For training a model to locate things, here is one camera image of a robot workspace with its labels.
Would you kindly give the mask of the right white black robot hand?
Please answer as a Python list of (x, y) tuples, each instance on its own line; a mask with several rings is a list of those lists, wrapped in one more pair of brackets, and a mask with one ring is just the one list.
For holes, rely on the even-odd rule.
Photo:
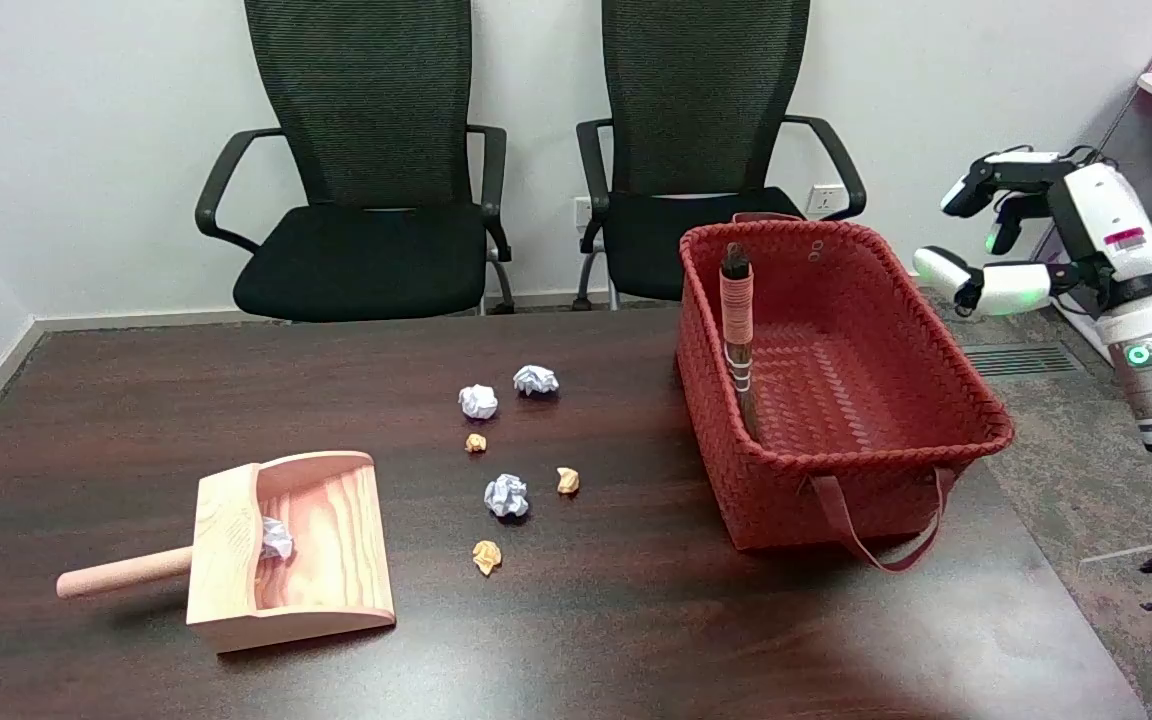
[(1079, 287), (1096, 293), (1102, 313), (1152, 301), (1152, 223), (1134, 187), (1091, 146), (982, 156), (941, 209), (956, 218), (995, 210), (986, 250), (996, 258), (1011, 252), (1025, 220), (1049, 219), (1068, 256), (1064, 263), (972, 266), (941, 247), (922, 247), (914, 252), (916, 273), (945, 291), (957, 314), (1029, 313)]

